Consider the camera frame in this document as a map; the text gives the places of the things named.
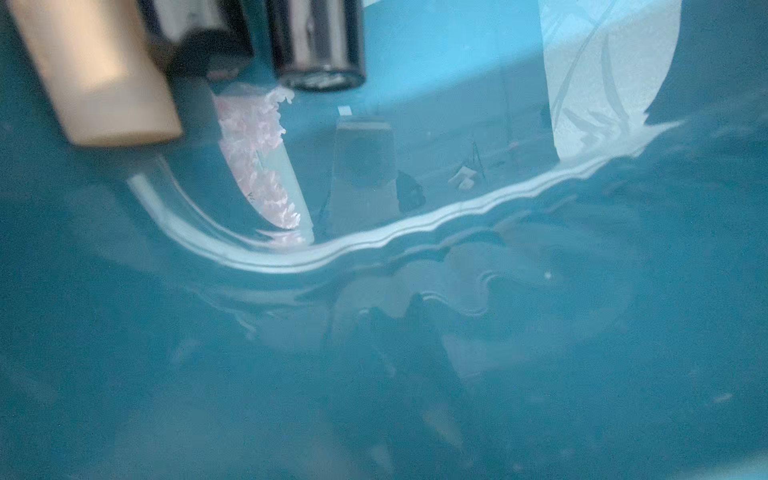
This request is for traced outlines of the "teal plastic storage box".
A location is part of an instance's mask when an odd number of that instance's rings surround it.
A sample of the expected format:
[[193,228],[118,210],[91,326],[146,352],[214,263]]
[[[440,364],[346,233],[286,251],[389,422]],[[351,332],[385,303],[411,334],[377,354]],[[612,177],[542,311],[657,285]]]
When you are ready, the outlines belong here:
[[1,5],[5,479],[763,479],[767,5],[360,1],[366,81],[70,143]]

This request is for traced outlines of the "black lipstick tube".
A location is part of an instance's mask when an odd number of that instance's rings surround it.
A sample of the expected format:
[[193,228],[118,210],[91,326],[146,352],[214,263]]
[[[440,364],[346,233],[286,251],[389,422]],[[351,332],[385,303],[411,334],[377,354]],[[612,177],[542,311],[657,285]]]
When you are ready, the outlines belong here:
[[360,1],[272,0],[266,11],[272,62],[281,85],[336,92],[365,83]]
[[240,1],[145,0],[136,6],[150,55],[170,75],[228,80],[254,57]]

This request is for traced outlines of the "beige nude lipstick tube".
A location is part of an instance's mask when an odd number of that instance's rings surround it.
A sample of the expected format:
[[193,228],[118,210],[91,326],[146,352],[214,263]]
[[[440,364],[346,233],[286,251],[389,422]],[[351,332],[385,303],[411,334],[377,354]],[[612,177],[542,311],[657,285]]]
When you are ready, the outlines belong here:
[[68,141],[131,147],[179,138],[165,75],[134,1],[7,4]]

